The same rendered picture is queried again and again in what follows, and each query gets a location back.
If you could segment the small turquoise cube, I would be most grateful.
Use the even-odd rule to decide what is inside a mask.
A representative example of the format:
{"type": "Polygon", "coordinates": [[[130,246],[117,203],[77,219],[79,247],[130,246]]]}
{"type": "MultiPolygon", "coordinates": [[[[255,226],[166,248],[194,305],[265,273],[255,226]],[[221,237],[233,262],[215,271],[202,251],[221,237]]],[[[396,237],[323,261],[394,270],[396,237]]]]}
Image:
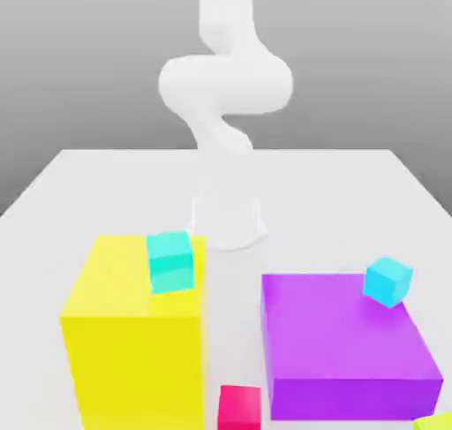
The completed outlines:
{"type": "Polygon", "coordinates": [[[194,288],[194,254],[186,231],[147,235],[146,248],[153,294],[194,288]]]}

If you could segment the small sky blue cube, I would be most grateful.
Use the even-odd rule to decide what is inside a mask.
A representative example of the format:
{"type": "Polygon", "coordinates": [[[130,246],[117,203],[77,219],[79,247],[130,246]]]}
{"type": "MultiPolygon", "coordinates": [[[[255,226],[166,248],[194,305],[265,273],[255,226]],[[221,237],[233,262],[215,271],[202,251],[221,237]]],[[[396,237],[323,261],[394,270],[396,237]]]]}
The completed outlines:
{"type": "Polygon", "coordinates": [[[413,268],[388,256],[380,257],[365,272],[363,293],[387,308],[397,306],[406,297],[413,268]]]}

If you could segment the small pink-red cube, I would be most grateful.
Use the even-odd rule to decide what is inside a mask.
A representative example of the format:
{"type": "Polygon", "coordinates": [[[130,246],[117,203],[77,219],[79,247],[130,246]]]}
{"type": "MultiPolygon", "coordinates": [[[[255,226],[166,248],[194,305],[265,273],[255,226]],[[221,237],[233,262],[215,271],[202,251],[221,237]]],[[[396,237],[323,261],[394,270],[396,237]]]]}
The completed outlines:
{"type": "Polygon", "coordinates": [[[261,430],[261,388],[221,385],[217,430],[261,430]]]}

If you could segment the small lime green cube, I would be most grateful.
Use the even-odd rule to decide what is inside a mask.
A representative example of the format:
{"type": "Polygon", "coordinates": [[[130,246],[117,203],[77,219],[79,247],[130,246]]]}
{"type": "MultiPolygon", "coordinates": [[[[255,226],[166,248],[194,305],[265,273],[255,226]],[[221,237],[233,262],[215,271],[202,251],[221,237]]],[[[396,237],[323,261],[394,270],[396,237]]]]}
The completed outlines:
{"type": "Polygon", "coordinates": [[[412,430],[452,430],[452,412],[416,419],[412,430]]]}

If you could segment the large purple box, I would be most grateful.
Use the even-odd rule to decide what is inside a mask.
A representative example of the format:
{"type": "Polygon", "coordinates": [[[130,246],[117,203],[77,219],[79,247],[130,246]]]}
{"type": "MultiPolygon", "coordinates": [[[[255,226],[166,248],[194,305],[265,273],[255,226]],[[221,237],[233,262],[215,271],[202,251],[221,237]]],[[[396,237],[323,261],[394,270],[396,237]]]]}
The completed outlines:
{"type": "Polygon", "coordinates": [[[273,420],[412,420],[443,378],[404,305],[366,297],[361,274],[264,275],[261,318],[273,420]]]}

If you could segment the large yellow box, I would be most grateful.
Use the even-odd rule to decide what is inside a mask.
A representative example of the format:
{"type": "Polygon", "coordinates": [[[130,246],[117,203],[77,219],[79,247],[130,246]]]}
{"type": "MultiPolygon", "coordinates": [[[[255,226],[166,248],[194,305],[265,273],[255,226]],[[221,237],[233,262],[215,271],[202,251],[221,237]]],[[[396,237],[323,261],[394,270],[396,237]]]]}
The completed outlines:
{"type": "Polygon", "coordinates": [[[206,240],[195,286],[154,294],[142,236],[100,236],[60,314],[84,430],[204,430],[206,240]]]}

